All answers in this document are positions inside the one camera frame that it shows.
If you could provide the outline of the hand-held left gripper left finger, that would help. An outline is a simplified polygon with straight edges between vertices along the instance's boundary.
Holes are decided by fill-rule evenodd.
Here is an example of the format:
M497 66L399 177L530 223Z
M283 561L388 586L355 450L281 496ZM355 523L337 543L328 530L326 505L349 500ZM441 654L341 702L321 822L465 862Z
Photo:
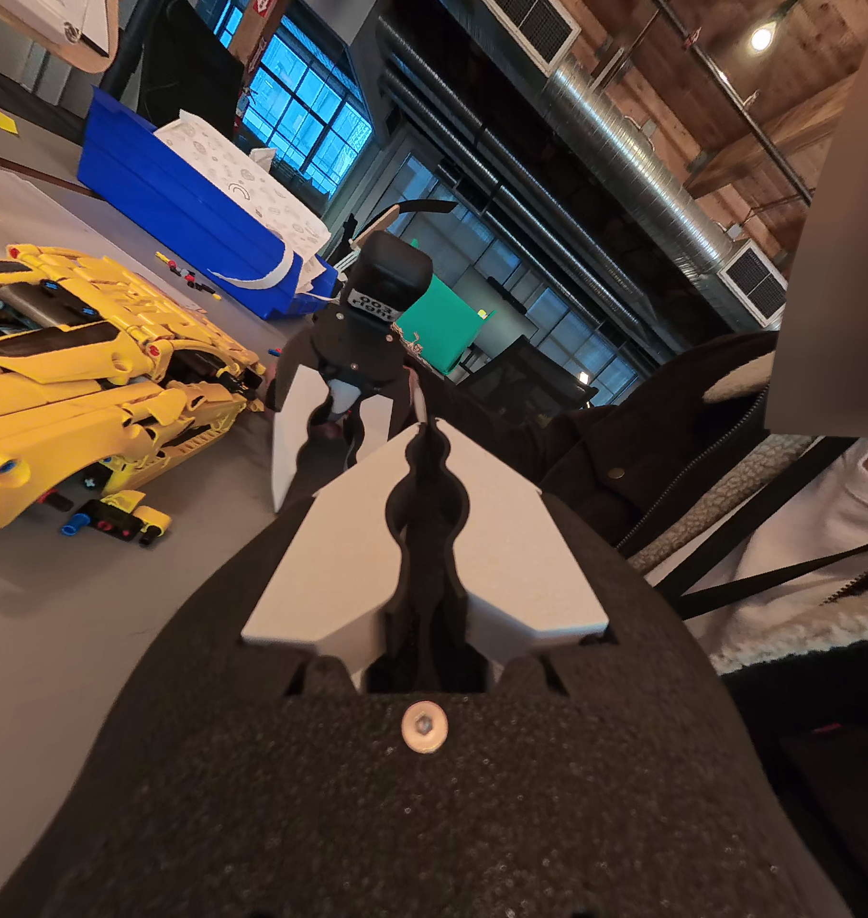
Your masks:
M430 424L414 424L316 492L242 628L245 645L335 658L370 690L425 683L431 446Z

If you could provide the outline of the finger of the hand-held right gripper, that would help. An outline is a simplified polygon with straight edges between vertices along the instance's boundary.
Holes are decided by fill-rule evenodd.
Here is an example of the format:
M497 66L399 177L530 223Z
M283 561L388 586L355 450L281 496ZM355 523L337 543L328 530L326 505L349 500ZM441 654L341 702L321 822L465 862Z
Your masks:
M348 450L345 470L358 465L390 439L394 402L380 394L362 397L349 409L344 420Z
M329 418L332 405L322 375L299 365L272 422L270 490L276 513L309 494L322 476L323 448L313 442L313 432Z

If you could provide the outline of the grey desk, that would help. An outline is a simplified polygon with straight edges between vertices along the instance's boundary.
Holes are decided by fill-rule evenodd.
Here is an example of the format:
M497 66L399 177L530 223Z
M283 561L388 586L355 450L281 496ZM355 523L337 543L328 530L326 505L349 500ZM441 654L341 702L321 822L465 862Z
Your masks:
M154 253L173 250L76 178L77 119L0 75L0 170L80 220L94 251L128 256L160 285L181 284ZM113 702L177 609L274 521L271 416L246 412L201 455L155 480L149 503L173 517L151 548L101 534L67 538L62 514L29 510L0 531L0 889L68 795Z

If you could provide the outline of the wooden clipboard stand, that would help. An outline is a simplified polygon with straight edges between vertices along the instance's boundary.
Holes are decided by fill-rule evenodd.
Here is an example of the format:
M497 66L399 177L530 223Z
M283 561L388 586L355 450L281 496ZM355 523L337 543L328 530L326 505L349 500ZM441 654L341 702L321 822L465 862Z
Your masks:
M369 236L377 231L386 231L403 215L416 213L448 214L457 206L454 200L434 198L409 199L397 202L371 218L362 229L354 214L348 216L342 228L341 240L330 255L330 265L342 278L351 267Z

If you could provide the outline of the small yellow black brick assembly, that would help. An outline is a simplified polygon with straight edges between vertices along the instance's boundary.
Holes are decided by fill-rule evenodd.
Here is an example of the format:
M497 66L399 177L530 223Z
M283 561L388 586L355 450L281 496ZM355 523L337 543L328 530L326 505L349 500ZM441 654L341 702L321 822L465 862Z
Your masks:
M172 517L144 503L145 492L124 489L106 498L90 499L71 514L60 534L74 537L83 530L107 534L123 542L151 546L172 526Z

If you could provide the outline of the patterned white paper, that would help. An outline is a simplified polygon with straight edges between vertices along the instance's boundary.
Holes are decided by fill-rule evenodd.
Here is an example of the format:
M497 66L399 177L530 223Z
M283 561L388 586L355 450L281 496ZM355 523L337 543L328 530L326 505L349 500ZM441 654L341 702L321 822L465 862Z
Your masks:
M328 300L318 284L326 277L335 282L337 272L327 267L318 253L331 232L265 169L273 161L275 149L256 149L246 157L213 126L185 110L154 135L282 243L279 264L263 276L243 279L214 272L216 278L240 290L268 290L284 281L295 259L300 258L295 294Z

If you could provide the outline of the yellow brick car model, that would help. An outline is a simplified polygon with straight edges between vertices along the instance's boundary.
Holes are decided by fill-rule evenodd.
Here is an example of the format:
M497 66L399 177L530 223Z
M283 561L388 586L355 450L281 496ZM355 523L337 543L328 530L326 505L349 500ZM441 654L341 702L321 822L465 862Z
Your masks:
M70 517L218 442L266 368L203 313L108 257L10 245L0 258L0 530Z

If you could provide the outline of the blue storage bin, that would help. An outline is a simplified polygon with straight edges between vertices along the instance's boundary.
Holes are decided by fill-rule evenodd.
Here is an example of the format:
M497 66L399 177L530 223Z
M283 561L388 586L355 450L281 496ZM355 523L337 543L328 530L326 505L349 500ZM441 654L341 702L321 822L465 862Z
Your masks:
M335 282L319 284L327 301L296 295L296 258L268 290L240 290L215 277L261 277L276 267L282 243L154 135L154 126L101 90L85 124L77 177L90 190L261 318L304 316L330 302Z

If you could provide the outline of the person's white shirt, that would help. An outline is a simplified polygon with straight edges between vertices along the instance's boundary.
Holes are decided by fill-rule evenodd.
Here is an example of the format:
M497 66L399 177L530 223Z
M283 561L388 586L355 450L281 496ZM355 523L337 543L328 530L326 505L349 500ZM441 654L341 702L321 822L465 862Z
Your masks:
M868 641L868 439L840 457L670 601L737 587L686 621L719 673Z

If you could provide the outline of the black monitor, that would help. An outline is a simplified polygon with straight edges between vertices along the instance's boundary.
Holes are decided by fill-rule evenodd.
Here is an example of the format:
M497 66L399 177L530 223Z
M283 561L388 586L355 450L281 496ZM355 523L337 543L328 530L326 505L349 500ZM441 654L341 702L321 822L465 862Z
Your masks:
M136 112L162 128L186 111L231 141L243 77L189 2L167 1L144 43Z

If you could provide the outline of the wooden beam with red label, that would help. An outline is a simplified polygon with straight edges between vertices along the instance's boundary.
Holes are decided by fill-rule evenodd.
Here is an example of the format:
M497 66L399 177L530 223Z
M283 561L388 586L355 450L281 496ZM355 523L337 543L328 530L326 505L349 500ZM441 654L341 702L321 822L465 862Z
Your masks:
M244 64L245 71L255 70L267 44L287 13L290 1L248 1L229 45L229 52Z

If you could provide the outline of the white air vent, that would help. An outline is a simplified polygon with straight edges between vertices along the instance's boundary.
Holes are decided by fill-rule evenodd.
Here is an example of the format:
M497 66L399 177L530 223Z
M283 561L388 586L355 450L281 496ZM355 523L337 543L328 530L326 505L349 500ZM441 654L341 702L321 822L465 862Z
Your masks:
M581 34L561 1L485 1L518 47L546 77L554 75Z
M753 240L744 241L717 276L761 327L780 328L787 281Z

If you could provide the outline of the black pole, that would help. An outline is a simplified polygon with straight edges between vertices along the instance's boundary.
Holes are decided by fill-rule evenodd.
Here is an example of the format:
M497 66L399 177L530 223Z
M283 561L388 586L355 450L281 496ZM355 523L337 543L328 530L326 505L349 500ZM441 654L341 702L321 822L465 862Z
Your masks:
M143 47L154 22L164 5L163 1L137 1L120 39L116 62L110 69L112 89L118 98L124 94L130 78L141 62Z

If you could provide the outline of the wooden instruction board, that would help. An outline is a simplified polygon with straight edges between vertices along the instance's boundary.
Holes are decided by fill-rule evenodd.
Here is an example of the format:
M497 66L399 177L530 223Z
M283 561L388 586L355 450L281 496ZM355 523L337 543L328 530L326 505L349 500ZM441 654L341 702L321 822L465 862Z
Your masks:
M92 75L114 62L119 13L119 1L0 1L1 21Z

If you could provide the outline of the metal air duct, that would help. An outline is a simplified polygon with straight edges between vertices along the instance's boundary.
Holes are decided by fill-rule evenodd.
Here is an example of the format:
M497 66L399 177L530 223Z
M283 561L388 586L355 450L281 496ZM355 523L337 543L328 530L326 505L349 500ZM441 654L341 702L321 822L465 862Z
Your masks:
M738 297L718 275L733 251L725 230L637 138L614 102L593 88L572 52L538 99L545 121L695 288L712 304L741 311Z

